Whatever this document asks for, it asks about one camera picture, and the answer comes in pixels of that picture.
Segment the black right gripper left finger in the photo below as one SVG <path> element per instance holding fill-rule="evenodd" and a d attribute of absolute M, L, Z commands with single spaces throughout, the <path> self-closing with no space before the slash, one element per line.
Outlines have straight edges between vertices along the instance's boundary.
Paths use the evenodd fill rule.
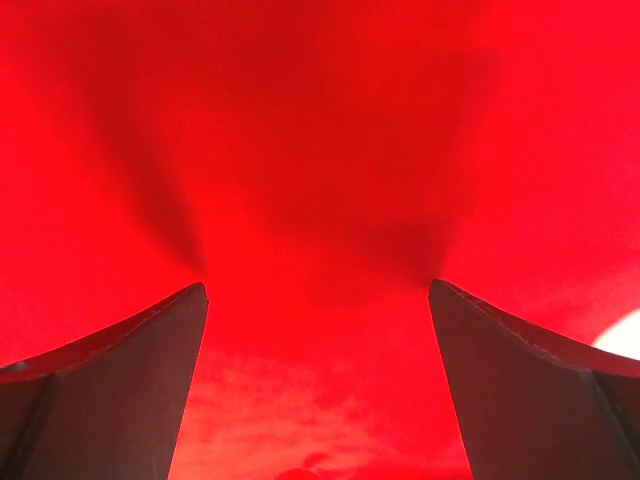
<path fill-rule="evenodd" d="M 4 479 L 165 479 L 204 334 L 205 287 L 1 368 Z"/>

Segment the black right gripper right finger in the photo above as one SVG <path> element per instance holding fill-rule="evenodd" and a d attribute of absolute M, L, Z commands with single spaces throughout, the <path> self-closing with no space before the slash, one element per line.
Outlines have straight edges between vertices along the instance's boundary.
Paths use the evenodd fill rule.
<path fill-rule="evenodd" d="M 639 363 L 432 282 L 432 321 L 476 479 L 636 479 Z"/>

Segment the red t-shirt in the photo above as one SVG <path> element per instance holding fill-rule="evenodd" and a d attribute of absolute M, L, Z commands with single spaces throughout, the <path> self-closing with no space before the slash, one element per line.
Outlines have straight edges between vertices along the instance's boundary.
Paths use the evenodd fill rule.
<path fill-rule="evenodd" d="M 441 277 L 639 308 L 635 1 L 5 1 L 1 360 L 202 282 L 175 479 L 467 479 Z"/>

